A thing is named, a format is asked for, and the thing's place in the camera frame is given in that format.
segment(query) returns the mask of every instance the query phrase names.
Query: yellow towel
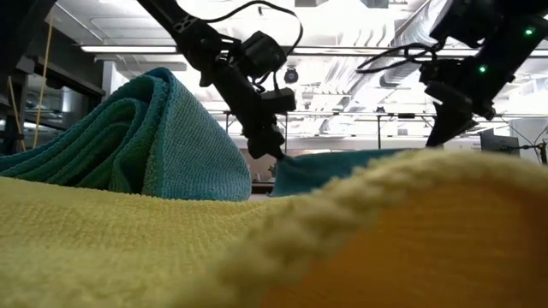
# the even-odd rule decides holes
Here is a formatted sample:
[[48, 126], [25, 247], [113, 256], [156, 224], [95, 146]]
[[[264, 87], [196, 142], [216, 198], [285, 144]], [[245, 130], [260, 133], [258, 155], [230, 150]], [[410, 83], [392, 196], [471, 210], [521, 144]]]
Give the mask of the yellow towel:
[[546, 192], [547, 169], [465, 151], [265, 202], [0, 178], [0, 306], [545, 306]]

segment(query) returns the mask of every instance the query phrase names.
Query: teal towel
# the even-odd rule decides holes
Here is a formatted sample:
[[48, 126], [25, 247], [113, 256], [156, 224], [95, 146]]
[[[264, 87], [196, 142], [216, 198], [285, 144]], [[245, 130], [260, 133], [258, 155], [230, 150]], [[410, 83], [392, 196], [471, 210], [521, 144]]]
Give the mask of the teal towel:
[[239, 149], [165, 68], [129, 81], [51, 142], [0, 157], [0, 176], [161, 198], [251, 194]]
[[354, 167], [366, 167], [372, 158], [393, 155], [402, 149], [345, 151], [285, 157], [276, 163], [271, 197], [309, 193], [334, 177], [346, 178]]

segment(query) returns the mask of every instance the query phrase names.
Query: ceiling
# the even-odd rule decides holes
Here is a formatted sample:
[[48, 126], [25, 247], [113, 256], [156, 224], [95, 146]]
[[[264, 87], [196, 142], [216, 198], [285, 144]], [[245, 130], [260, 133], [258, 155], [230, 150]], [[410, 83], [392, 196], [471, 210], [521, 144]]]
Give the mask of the ceiling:
[[[205, 19], [225, 15], [246, 2], [249, 1], [178, 1], [188, 13]], [[390, 0], [387, 9], [372, 9], [364, 3], [374, 1], [367, 0], [271, 2], [294, 10], [301, 19], [305, 32], [300, 46], [387, 47], [389, 44], [408, 44], [413, 41], [433, 42], [427, 34], [445, 0]], [[414, 21], [405, 26], [404, 22], [420, 8], [424, 9], [416, 13]], [[58, 0], [53, 14], [54, 26], [78, 44], [174, 44], [169, 34], [135, 0]], [[219, 32], [238, 39], [247, 39], [260, 30], [271, 35], [280, 45], [292, 45], [298, 34], [298, 22], [293, 16], [267, 8], [259, 13], [257, 7], [248, 8], [213, 26]], [[453, 42], [450, 47], [459, 45]], [[129, 78], [145, 73], [147, 68], [156, 64], [167, 66], [207, 109], [227, 109], [212, 86], [198, 86], [200, 74], [189, 65], [186, 68], [181, 65], [185, 63], [183, 56], [116, 56], [111, 60]], [[382, 106], [387, 112], [433, 112], [432, 100], [423, 93], [424, 87], [418, 82], [416, 66], [389, 73], [358, 75], [354, 70], [364, 60], [366, 58], [361, 57], [291, 56], [282, 68], [282, 74], [288, 66], [296, 67], [299, 73], [299, 81], [290, 85], [296, 93], [298, 110], [373, 112]], [[518, 72], [514, 85], [505, 88], [497, 98], [497, 111], [519, 113], [520, 104], [516, 101], [525, 98], [513, 93], [530, 85], [532, 80], [545, 77], [547, 72], [548, 61], [528, 61]], [[381, 77], [396, 84], [386, 86], [380, 82]], [[280, 86], [285, 86], [283, 78], [278, 79], [281, 81]], [[267, 89], [272, 88], [270, 80], [265, 85]], [[548, 109], [545, 109], [533, 108], [548, 113]], [[292, 116], [289, 121], [288, 131], [291, 133], [375, 133], [377, 130], [376, 123], [361, 121], [358, 116], [310, 114]], [[409, 135], [428, 135], [429, 125], [422, 121], [396, 121], [385, 124], [383, 131], [396, 134], [398, 129], [407, 129]], [[236, 123], [231, 129], [237, 132], [240, 128]]]

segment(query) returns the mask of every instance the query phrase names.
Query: green led light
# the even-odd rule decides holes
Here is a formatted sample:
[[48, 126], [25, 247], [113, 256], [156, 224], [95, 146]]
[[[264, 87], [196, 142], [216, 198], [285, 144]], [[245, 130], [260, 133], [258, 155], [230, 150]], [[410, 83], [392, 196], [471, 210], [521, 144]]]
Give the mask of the green led light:
[[525, 30], [525, 36], [531, 36], [534, 34], [534, 28], [533, 27], [529, 27]]

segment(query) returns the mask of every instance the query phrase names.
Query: folded towel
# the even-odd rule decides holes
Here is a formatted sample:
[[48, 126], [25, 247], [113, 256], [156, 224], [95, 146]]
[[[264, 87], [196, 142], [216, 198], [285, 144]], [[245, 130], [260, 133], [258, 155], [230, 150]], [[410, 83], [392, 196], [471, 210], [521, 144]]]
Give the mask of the folded towel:
[[271, 197], [309, 193], [334, 177], [346, 178], [370, 160], [394, 155], [403, 149], [343, 151], [285, 157], [276, 163], [276, 181]]
[[243, 155], [165, 68], [129, 81], [50, 143], [0, 157], [0, 176], [162, 198], [251, 194]]
[[264, 202], [0, 178], [0, 307], [543, 307], [546, 191], [548, 169], [472, 151]]

